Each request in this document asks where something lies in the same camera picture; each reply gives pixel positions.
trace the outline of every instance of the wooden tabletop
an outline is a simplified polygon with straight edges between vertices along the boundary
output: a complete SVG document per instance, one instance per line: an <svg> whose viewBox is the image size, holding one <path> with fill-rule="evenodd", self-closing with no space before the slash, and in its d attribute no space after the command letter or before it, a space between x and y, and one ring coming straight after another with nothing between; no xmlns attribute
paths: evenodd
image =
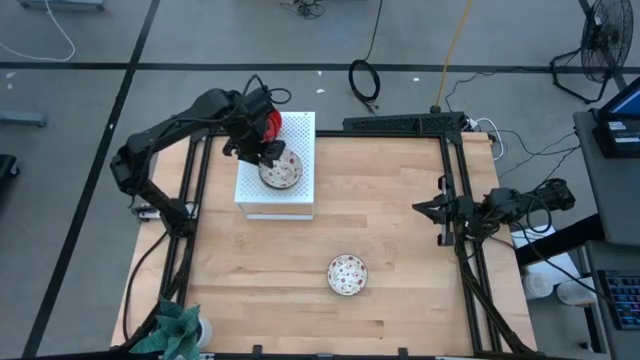
<svg viewBox="0 0 640 360"><path fill-rule="evenodd" d="M463 139L473 195L481 201L498 186L489 141L479 133ZM406 347L411 355L472 354L453 248L438 247L440 226L411 209L439 194L437 140L318 138L313 221L245 220L233 201L237 160L222 155L225 141L214 142L187 295L188 306L200 304L213 326L208 351L248 353L261 344L265 353L394 355ZM157 162L154 182L171 196L178 194L186 149L186 141L178 143ZM141 227L132 267L163 231L160 222ZM507 227L495 235L509 236ZM157 300L167 244L134 281L130 333ZM513 250L494 240L484 250L496 307L535 348ZM327 284L327 265L343 253L369 268L366 288L353 297ZM123 342L121 321L122 309L113 344ZM489 349L486 326L481 332Z"/></svg>

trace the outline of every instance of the white box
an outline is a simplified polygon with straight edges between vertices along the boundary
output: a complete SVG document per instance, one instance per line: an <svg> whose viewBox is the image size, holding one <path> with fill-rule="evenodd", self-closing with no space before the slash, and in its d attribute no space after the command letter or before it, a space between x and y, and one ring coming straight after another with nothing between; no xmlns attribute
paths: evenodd
<svg viewBox="0 0 640 360"><path fill-rule="evenodd" d="M283 112L277 139L302 162L298 183L273 189L262 182L257 166L240 161L234 201L249 220L313 220L316 114Z"/></svg>

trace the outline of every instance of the leaf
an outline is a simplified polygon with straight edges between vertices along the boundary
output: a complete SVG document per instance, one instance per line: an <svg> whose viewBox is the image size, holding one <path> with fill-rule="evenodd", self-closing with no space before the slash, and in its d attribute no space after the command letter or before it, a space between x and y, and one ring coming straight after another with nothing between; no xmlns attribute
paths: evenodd
<svg viewBox="0 0 640 360"><path fill-rule="evenodd" d="M176 356L182 355L185 360L198 360L200 350L198 349L198 335L193 333L182 338L180 346L176 349Z"/></svg>
<svg viewBox="0 0 640 360"><path fill-rule="evenodd" d="M169 334L162 330L155 331L153 334L140 340L132 349L133 354L147 354L154 351L162 351L167 348Z"/></svg>
<svg viewBox="0 0 640 360"><path fill-rule="evenodd" d="M179 319L170 318L164 315L157 315L156 320L158 320L160 328L169 336L181 336L185 333L185 326Z"/></svg>
<svg viewBox="0 0 640 360"><path fill-rule="evenodd" d="M180 305L165 298L160 298L160 314L177 319L183 312L184 309Z"/></svg>
<svg viewBox="0 0 640 360"><path fill-rule="evenodd" d="M200 324L198 314L200 313L200 305L185 310L178 320L182 321L185 334L195 332Z"/></svg>
<svg viewBox="0 0 640 360"><path fill-rule="evenodd" d="M183 338L183 335L169 338L169 341L167 342L167 348L164 350L165 360L173 360L176 358L176 356L178 356L179 353L177 350Z"/></svg>
<svg viewBox="0 0 640 360"><path fill-rule="evenodd" d="M198 349L198 335L193 334L193 340L190 338L185 338L183 343L185 344L184 351L180 352L180 355L184 357L185 360L198 360L200 357L200 349Z"/></svg>

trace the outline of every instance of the fan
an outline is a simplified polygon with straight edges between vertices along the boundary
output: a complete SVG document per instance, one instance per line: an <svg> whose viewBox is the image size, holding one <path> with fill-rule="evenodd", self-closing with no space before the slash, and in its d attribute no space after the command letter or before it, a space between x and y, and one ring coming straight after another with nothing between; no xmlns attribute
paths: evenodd
<svg viewBox="0 0 640 360"><path fill-rule="evenodd" d="M633 9L629 0L597 0L585 11L585 15L587 19L584 22L580 47L553 58L551 73L555 86L582 99L586 104L591 104L602 99L607 83L618 74L627 59L633 37ZM587 79L602 84L600 94L595 100L585 98L558 81L556 62L569 58L564 64L566 73L567 64L578 53Z"/></svg>

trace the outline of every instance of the concrete floor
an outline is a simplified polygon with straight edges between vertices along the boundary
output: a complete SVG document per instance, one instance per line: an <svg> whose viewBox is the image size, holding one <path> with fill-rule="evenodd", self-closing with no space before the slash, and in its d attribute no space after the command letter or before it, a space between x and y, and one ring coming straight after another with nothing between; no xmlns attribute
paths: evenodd
<svg viewBox="0 0 640 360"><path fill-rule="evenodd" d="M284 11L278 2L161 0L142 61L347 64L366 54L377 1L329 0L326 14L313 21ZM54 8L76 42L74 62L129 61L152 0L105 3L105 13ZM639 0L633 3L640 8ZM461 0L387 1L370 62L442 64L463 7ZM577 1L483 0L472 8L452 63L546 66L554 55L578 46L583 21ZM0 41L33 55L64 57L68 51L46 14L25 11L14 1L0 3ZM636 40L634 49L639 46ZM0 49L2 61L23 59ZM640 66L640 51L632 49L627 65ZM252 73L137 71L107 158L132 132L188 107L209 88L238 89ZM281 110L315 111L318 129L339 129L344 117L367 115L351 94L346 72L259 75L271 87L293 93L293 100ZM456 80L471 75L449 74L445 93ZM0 125L0 153L18 156L22 168L0 216L0 358L22 354L123 76L124 71L116 70L0 68L0 108L38 111L49 119L43 129ZM436 72L381 72L380 77L380 115L427 112L440 80ZM362 73L356 80L370 81ZM582 75L566 75L563 81L585 93L598 90ZM325 92L318 94L318 89ZM616 92L612 84L605 100ZM472 118L488 117L501 129L517 131L531 149L572 131L571 115L588 109L554 88L548 74L478 77L458 87L451 105ZM499 174L526 159L517 139L505 134L504 141L507 153L496 163ZM576 144L577 139L570 138L559 146ZM536 158L503 177L501 184L532 188L560 157ZM579 152L567 158L556 176L569 182L577 198L574 209L554 214L559 229L594 213L595 205ZM105 164L39 355L109 346L138 230L126 209L128 201ZM562 307L550 299L531 302L530 311L540 350L557 356L608 358L578 348L579 341L588 340L581 309Z"/></svg>

